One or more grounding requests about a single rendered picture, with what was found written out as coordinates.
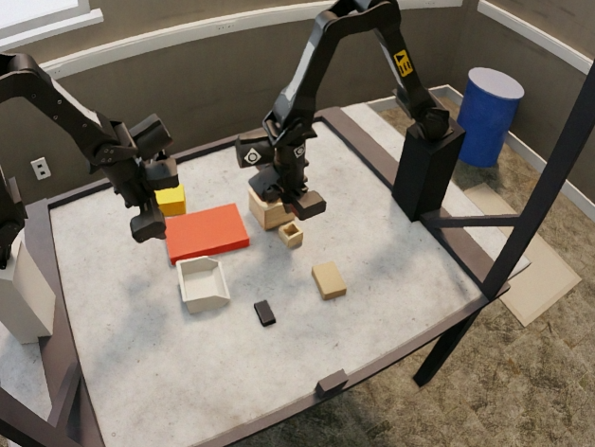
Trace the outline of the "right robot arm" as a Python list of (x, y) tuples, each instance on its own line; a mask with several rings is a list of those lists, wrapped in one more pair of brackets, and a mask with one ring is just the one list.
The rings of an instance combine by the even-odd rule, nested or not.
[[(358, 13), (348, 15), (354, 10)], [(391, 92), (406, 115), (416, 121), (424, 140), (433, 146), (454, 132), (448, 121), (449, 110), (419, 79), (400, 30), (401, 21), (397, 0), (336, 0), (316, 16), (296, 73), (261, 122), (263, 131), (238, 134), (236, 138), (240, 169), (270, 163), (248, 180), (260, 200), (272, 204), (280, 198), (281, 190), (289, 191), (286, 175), (276, 169), (274, 157), (286, 165), (305, 159), (306, 140), (317, 138), (312, 127), (317, 90), (340, 39), (350, 34), (375, 32), (398, 82)]]

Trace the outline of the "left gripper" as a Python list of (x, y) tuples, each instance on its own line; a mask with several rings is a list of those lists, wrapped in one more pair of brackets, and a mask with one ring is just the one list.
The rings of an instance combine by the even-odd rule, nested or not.
[[(137, 161), (138, 160), (138, 161)], [(141, 157), (136, 159), (137, 169), (134, 176), (121, 185), (113, 185), (114, 193), (121, 195), (127, 209), (139, 206), (140, 214), (130, 220), (132, 238), (136, 243), (143, 243), (151, 238), (165, 240), (167, 226), (164, 213), (158, 208), (156, 197), (150, 199), (142, 182)], [(142, 160), (143, 161), (143, 160)], [(164, 233), (163, 233), (164, 232)], [(161, 234), (162, 233), (162, 234)]]

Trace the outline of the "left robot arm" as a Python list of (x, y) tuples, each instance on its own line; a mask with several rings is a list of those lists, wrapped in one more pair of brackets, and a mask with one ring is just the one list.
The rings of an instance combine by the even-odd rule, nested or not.
[[(123, 120), (108, 118), (80, 105), (25, 53), (0, 52), (1, 76), (0, 103), (24, 97), (48, 116), (74, 139), (87, 159), (85, 164), (90, 175), (102, 170), (113, 185), (121, 185), (136, 172), (137, 163), (132, 156), (141, 157), (144, 162), (153, 157), (148, 165), (140, 161), (144, 171), (142, 184), (150, 199), (156, 196), (155, 190), (179, 187), (175, 159), (164, 150), (174, 142), (156, 113), (128, 130)], [(11, 246), (28, 219), (18, 189), (16, 178), (5, 178), (0, 167), (2, 270), (6, 269)]]

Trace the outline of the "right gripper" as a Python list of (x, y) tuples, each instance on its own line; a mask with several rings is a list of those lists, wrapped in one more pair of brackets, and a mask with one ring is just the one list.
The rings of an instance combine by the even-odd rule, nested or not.
[(282, 164), (275, 157), (273, 162), (276, 169), (286, 175), (289, 184), (289, 191), (280, 191), (280, 199), (287, 214), (293, 212), (300, 221), (305, 221), (326, 211), (327, 202), (317, 191), (308, 191), (309, 188), (304, 184), (308, 182), (304, 174), (304, 168), (309, 167), (306, 158), (295, 165)]

